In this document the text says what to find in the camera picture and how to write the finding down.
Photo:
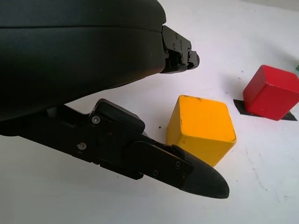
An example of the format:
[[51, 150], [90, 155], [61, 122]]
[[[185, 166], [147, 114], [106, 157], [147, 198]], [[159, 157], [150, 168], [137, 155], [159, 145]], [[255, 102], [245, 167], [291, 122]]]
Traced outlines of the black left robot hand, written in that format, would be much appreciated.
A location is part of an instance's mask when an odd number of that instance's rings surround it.
[[0, 134], [19, 136], [134, 180], [224, 199], [226, 180], [176, 145], [146, 135], [135, 114], [100, 99], [67, 104], [157, 73], [199, 65], [191, 42], [165, 25], [156, 0], [3, 0]]

